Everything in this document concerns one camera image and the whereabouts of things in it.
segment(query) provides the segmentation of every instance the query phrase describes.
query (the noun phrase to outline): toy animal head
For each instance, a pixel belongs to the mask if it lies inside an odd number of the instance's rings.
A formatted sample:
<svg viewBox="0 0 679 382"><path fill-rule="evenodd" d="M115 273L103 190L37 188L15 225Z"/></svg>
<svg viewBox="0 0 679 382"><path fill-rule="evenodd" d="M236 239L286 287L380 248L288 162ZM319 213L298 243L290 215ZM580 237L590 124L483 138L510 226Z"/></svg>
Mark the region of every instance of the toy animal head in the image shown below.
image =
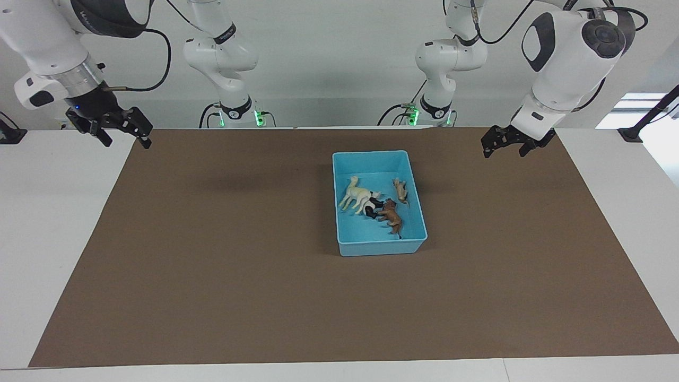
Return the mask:
<svg viewBox="0 0 679 382"><path fill-rule="evenodd" d="M396 209L396 202L391 199L387 199L386 202L384 202L383 209Z"/></svg>

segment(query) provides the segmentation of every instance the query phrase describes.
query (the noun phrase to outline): white robot link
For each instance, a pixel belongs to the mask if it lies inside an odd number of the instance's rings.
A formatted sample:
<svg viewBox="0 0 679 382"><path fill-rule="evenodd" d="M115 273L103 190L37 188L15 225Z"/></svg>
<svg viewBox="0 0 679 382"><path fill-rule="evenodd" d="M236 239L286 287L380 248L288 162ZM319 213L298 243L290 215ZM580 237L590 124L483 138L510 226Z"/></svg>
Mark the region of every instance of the white robot link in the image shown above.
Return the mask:
<svg viewBox="0 0 679 382"><path fill-rule="evenodd" d="M481 140L486 157L514 143L523 144L521 156L545 147L554 136L552 128L578 109L582 98L602 83L634 41L636 26L627 8L592 6L574 11L570 10L573 0L539 1L561 10L541 14L526 31L522 52L538 77L510 125L493 126ZM456 89L453 72L485 64L488 47L479 23L486 5L486 0L452 0L446 24L453 38L418 48L416 62L427 78L419 100L420 124L446 124Z"/></svg>
<svg viewBox="0 0 679 382"><path fill-rule="evenodd" d="M254 47L240 34L221 0L189 0L189 4L196 25L208 36L187 40L184 57L217 89L224 126L263 125L257 102L238 74L257 66L259 56Z"/></svg>
<svg viewBox="0 0 679 382"><path fill-rule="evenodd" d="M29 71L14 86L27 109L65 100L81 133L111 145L104 128L117 128L148 148L153 126L136 107L123 110L80 42L85 33L134 38L147 26L153 0L0 0L0 37Z"/></svg>

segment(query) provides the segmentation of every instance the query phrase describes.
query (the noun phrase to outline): toy animal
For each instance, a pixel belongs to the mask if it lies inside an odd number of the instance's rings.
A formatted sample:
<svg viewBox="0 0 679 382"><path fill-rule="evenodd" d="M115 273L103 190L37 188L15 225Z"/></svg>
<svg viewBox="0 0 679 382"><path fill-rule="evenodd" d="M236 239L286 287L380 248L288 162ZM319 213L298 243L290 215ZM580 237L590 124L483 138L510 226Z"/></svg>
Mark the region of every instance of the toy animal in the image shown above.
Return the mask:
<svg viewBox="0 0 679 382"><path fill-rule="evenodd" d="M394 187L396 187L396 194L399 197L399 202L410 207L408 203L408 190L405 189L405 182L400 181L399 178L394 179Z"/></svg>
<svg viewBox="0 0 679 382"><path fill-rule="evenodd" d="M370 201L372 192L367 188L356 187L357 184L359 184L359 177L351 177L351 183L346 188L346 195L344 195L344 198L339 203L339 207L342 208L342 211L346 211L351 201L355 200L356 203L351 208L358 207L356 215L360 215L363 212L363 208L365 208L365 204Z"/></svg>
<svg viewBox="0 0 679 382"><path fill-rule="evenodd" d="M378 200L381 195L381 192L373 192L371 198L367 201L367 203L365 203L363 211L367 217L375 219L379 216L378 213L375 212L375 209L384 207L384 202L380 202Z"/></svg>
<svg viewBox="0 0 679 382"><path fill-rule="evenodd" d="M391 227L391 232L389 233L392 235L396 234L399 236L399 239L402 239L401 227L403 225L403 220L401 220L399 214L396 213L396 202L387 199L386 202L384 202L384 207L381 211L378 211L378 214L382 216L379 221L383 222L384 220L389 220L389 223L387 223Z"/></svg>

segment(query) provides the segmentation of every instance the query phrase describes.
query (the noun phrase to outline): green light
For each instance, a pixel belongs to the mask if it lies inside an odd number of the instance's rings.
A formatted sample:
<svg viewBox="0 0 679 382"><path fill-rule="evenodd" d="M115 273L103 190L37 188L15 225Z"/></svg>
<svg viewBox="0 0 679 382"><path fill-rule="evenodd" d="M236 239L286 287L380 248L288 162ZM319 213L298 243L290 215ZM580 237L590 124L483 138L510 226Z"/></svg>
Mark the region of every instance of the green light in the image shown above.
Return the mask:
<svg viewBox="0 0 679 382"><path fill-rule="evenodd" d="M420 110L413 109L413 112L410 114L410 118L408 118L408 124L410 126L417 126L419 117L420 117Z"/></svg>
<svg viewBox="0 0 679 382"><path fill-rule="evenodd" d="M264 118L262 118L261 113L257 110L255 110L255 122L257 123L257 127L264 126Z"/></svg>

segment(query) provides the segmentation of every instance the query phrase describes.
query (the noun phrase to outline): blue tray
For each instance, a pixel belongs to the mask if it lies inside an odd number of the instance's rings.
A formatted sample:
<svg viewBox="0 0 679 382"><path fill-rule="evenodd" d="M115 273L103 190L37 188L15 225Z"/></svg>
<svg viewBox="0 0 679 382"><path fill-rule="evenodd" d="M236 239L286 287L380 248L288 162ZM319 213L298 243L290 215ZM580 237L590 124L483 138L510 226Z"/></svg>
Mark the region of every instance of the blue tray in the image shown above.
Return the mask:
<svg viewBox="0 0 679 382"><path fill-rule="evenodd" d="M370 256L415 253L427 239L420 198L410 167L408 153L384 152L338 152L333 154L335 176L335 216L337 218L337 242L342 256ZM381 201L387 198L397 203L396 211L403 220L402 239L391 235L387 222L379 222L364 213L355 215L351 203L346 211L338 206L349 186L352 176L359 177L358 187L382 193ZM392 180L399 178L406 182L410 207L400 203Z"/></svg>

